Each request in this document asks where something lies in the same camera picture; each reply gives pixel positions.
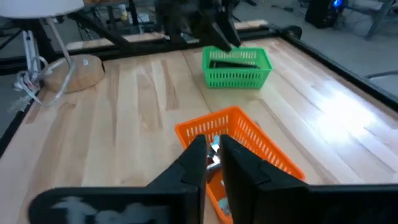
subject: wooden table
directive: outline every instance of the wooden table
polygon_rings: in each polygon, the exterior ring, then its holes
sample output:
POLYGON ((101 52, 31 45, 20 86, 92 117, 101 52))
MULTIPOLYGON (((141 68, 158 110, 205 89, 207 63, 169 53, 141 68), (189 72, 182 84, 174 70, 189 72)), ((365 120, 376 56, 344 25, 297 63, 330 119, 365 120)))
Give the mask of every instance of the wooden table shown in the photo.
MULTIPOLYGON (((264 47, 275 67, 261 90, 207 88, 201 49, 191 49, 107 61, 96 86, 34 104, 0 160, 1 223, 27 223, 29 202, 52 187, 148 184, 183 151, 175 124, 230 105, 308 183, 397 180, 397 114, 282 39, 244 45, 264 47)), ((205 223, 217 222, 206 201, 205 223)))

